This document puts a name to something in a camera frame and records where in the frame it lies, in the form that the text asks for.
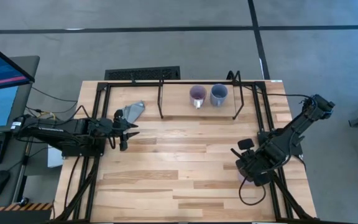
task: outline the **gray floor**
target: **gray floor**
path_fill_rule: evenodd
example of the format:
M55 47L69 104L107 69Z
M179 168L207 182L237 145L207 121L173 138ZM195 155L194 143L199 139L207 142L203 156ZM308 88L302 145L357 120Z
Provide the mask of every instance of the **gray floor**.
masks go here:
M358 1L254 2L262 26L358 25ZM246 0L0 0L0 29L249 25ZM261 35L271 79L283 80L287 93L319 93L335 102L333 116L306 132L307 174L320 218L358 223L358 128L347 123L358 116L358 30ZM101 80L105 69L114 68L179 65L182 78L224 78L228 70L262 78L252 31L0 34L0 50L8 56L39 55L35 86L67 99L78 97L83 80ZM300 100L289 99L293 115ZM51 111L71 106L37 92L28 105ZM34 164L42 164L42 156ZM32 175L37 173L44 175L29 178L25 194L52 201L58 169ZM40 185L51 191L38 192L44 189Z

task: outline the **wire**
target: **wire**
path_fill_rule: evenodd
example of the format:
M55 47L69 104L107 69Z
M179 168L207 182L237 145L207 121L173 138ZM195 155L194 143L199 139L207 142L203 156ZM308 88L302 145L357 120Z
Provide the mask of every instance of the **wire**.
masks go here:
M66 101L66 102L78 102L78 101L76 101L76 100L64 100L64 99L57 98L57 97L55 97L55 96L51 96L51 95L49 95L49 94L47 94L47 93L44 93L43 91L37 89L36 87L31 87L31 88L32 88L33 90L35 90L35 91L38 91L39 93L44 94L45 96L49 96L49 97L51 97L51 98L53 98L53 99L55 99L55 100Z
M279 94L279 93L267 93L266 95L268 95L268 96L300 96L300 97L305 97L305 98L310 99L310 100L313 102L313 104L314 104L314 109L313 109L313 111L311 112L311 114L313 114L313 113L316 112L316 110L317 110L317 102L316 102L315 99L313 99L313 98L310 97L310 96L306 96L306 95L302 95L302 94ZM299 125L299 127L302 127L307 121L308 121L307 119L304 120L304 121ZM283 167L285 164L287 164L287 163L290 161L290 159L291 159L291 154L292 154L292 140L293 140L293 137L295 136L295 133L297 133L297 130L294 130L294 132L291 134L290 140L289 140L289 142L288 142L288 157L287 157L287 159L285 159L285 161L284 161L283 163L281 163L281 164L279 164L279 165L275 165L275 166L273 166L272 168L265 169L265 170L263 170L263 171L260 172L260 173L269 172L269 171L273 171L273 170L275 170L275 169L281 168L281 167Z
M35 114L33 114L33 112L30 110L30 109L28 109L27 107L25 107L26 109L27 109L27 111L32 115L32 116L36 116Z
M37 116L37 118L40 118L41 116L47 115L47 114L52 115L53 119L56 120L56 115L55 115L54 113L48 112L48 111L41 112L41 113Z
M33 155L29 156L29 159L35 155L37 155L39 152L41 152L44 149L47 149L48 147L44 147L40 150L38 150L36 153L34 153ZM9 171L10 169L12 169L13 167L15 167L16 165L18 165L19 163L23 162L23 159L21 159L19 162L16 162L13 166L11 166L7 171Z
M35 141L28 141L28 140L23 140L23 139L19 139L19 138L15 138L16 141L21 141L21 142L27 142L27 143L45 143L45 142L35 142Z
M55 219L55 199L52 201L53 219Z
M245 202L245 201L242 199L242 196L241 196L241 189L242 189L242 186L244 185L244 183L246 182L246 180L247 180L247 177L244 178L244 180L242 181L242 183L241 183L241 185L240 185L240 188L239 188L239 198L240 198L240 200L241 200L242 203L244 203L244 204L246 204L246 205L248 205L248 206L257 205L257 204L259 204L260 202L262 202L262 201L265 199L265 197L266 197L266 189L265 189L265 186L262 185L262 188L264 189L264 195L262 196L262 198L259 199L259 201L257 201L257 202L248 203L248 202Z
M305 167L305 171L306 171L306 164L303 161L303 155L297 155L295 156L295 158L297 158L303 164L303 167Z
M71 109L73 109L74 107L75 107L75 105L77 105L77 102L75 102L74 104L73 104L73 106L71 106L70 108L68 108L67 110L65 110L65 111L51 111L52 113L66 113L66 112L69 112ZM29 109L29 110L33 110L33 111L35 111L35 112L37 112L37 113L41 113L41 112L46 112L46 111L43 111L43 110L41 110L41 109L34 109L34 108L31 108L31 107L28 107L28 106L26 106L26 108L27 109Z
M74 165L73 165L73 169L71 170L70 178L68 179L68 186L67 186L67 190L66 190L65 203L64 203L65 209L67 208L67 197L68 197L68 191L70 190L71 179L73 178L74 170L75 170L75 167L77 166L79 159L80 159L80 157L77 156L77 159L75 160Z
M58 112L53 112L53 113L66 113L66 112L69 112L71 109L73 109L73 108L75 107L75 105L77 105L77 102L75 102L75 103L73 104L73 106L71 106L71 108L68 108L68 109L65 110L65 111L58 111Z

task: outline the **black metal frame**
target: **black metal frame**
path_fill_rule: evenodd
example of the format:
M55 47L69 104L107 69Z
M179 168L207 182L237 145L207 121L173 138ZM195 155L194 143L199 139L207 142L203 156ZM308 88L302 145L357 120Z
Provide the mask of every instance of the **black metal frame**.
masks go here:
M241 106L238 109L238 111L236 112L236 114L232 117L233 119L237 118L237 116L240 113L241 109L244 107L244 96L242 94L242 87L243 86L249 86L249 87L252 88L252 95L254 97L255 110L256 110L257 121L258 121L258 125L259 125L258 134L260 134L260 133L265 131L265 129L264 129L264 121L263 121L263 118L262 118L262 112L261 112L261 109L260 109L260 103L259 103L257 87L259 89L261 89L262 90L261 94L262 94L263 99L264 99L264 105L265 105L266 114L267 114L267 121L268 121L270 130L274 130L273 119L272 119L272 115L271 115L270 107L269 107L269 101L267 99L265 82L264 81L242 82L241 81L240 71L237 71L236 74L233 74L233 72L230 71L228 73L227 77L226 77L226 80L227 80L226 82L225 81L166 82L163 79L160 79L158 82L127 82L127 83L105 83L105 82L100 82L100 83L98 83L98 86L97 86L97 89L96 89L96 95L95 95L95 99L94 99L92 118L97 117L98 108L99 108L99 102L100 102L102 91L105 91L106 93L105 93L105 97L104 97L101 117L105 118L107 116L109 99L111 97L111 88L113 88L113 87L157 86L158 87L157 105L158 105L158 110L159 110L159 113L160 113L160 117L163 119L162 106L161 106L161 98L162 98L161 92L162 92L162 87L163 87L164 84L179 84L179 85L184 85L184 84L193 84L193 85L200 84L200 85L202 85L202 84L204 84L204 85L214 85L214 84L222 83L222 84L232 84L233 86L238 86L240 88ZM99 160L100 160L99 157L94 158L94 164L93 165L96 166L97 169L99 167ZM81 176L80 176L80 183L79 183L80 186L83 185L84 182L85 182L86 171L88 170L88 164L89 164L89 157L85 157L84 161L83 161L82 168L81 168ZM282 180L285 180L284 179L285 177L283 175L280 176L280 178ZM96 186L96 177L94 178L94 180L92 181L92 183L90 184L90 187L89 187L88 203L87 203L86 211L85 211L85 219L86 220L90 220L90 218L91 218L91 211L92 211L92 204L93 204L95 186ZM276 220L278 220L278 219L281 218L281 214L280 214L280 207L279 207L278 199L277 199L277 191L275 189L274 183L270 183L270 191L271 191L271 194L272 194L273 210L274 210L274 213L275 213ZM76 206L76 208L74 210L74 215L73 215L74 220L77 220L79 218L80 207L81 207L81 201L79 201L78 205Z

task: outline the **mug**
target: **mug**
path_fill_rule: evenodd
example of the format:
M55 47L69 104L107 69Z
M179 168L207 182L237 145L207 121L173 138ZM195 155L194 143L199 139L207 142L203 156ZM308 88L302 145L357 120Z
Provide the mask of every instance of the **mug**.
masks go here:
M227 97L227 88L222 84L215 84L211 89L211 104L221 106Z
M190 103L200 109L206 98L206 89L201 85L195 85L190 89Z

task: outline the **wooden table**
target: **wooden table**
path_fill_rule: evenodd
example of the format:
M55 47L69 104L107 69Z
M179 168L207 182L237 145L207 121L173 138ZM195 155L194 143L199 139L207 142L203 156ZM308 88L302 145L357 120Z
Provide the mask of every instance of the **wooden table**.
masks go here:
M285 93L282 82L265 81L267 93ZM92 113L98 82L83 82L78 105ZM93 201L92 222L249 222L275 220L269 185L265 200L253 207L238 198L240 182L230 148L237 151L237 142L252 138L257 146L259 130L252 92L243 88L244 107L236 120L231 117L201 118L171 116L160 118L157 108L157 87L119 87L111 89L108 117L125 105L139 100L145 111L135 122L140 134L128 141L128 150L120 152L106 144L101 158ZM236 109L240 102L239 87L234 87ZM287 99L269 96L276 128L291 121ZM80 111L77 118L85 117ZM56 213L63 210L68 178L75 158L63 163L57 194ZM80 159L70 186L68 201L74 196L80 178ZM296 159L284 166L287 185L298 203L315 216L311 193L303 165ZM285 209L281 192L278 198L282 216ZM263 191L245 185L244 200L254 202ZM86 192L81 203L85 215Z

